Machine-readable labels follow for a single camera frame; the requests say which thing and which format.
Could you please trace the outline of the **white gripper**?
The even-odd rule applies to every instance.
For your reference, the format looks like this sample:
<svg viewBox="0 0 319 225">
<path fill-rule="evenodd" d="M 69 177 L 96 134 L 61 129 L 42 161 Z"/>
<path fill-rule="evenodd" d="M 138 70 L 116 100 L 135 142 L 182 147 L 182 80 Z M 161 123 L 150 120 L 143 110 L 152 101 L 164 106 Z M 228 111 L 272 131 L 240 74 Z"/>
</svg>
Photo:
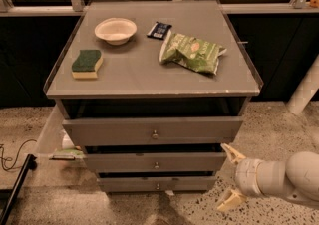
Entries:
<svg viewBox="0 0 319 225">
<path fill-rule="evenodd" d="M 216 209 L 227 212 L 244 203 L 248 197 L 260 197 L 262 195 L 257 183 L 257 168 L 260 159 L 246 158 L 232 146 L 222 143 L 221 148 L 225 151 L 229 161 L 237 165 L 235 169 L 235 184 L 238 189 L 228 188 L 217 202 Z"/>
</svg>

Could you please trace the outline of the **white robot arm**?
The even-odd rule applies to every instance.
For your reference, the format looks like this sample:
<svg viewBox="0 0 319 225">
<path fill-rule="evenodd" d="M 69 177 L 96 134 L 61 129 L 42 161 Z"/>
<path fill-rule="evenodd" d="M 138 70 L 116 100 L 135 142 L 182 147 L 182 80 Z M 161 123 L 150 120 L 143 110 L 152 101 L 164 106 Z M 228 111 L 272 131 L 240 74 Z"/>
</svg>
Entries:
<svg viewBox="0 0 319 225">
<path fill-rule="evenodd" d="M 223 143 L 228 160 L 235 165 L 234 182 L 220 198 L 217 210 L 234 209 L 248 197 L 277 197 L 287 202 L 319 208 L 319 154 L 297 152 L 286 161 L 248 158 Z"/>
</svg>

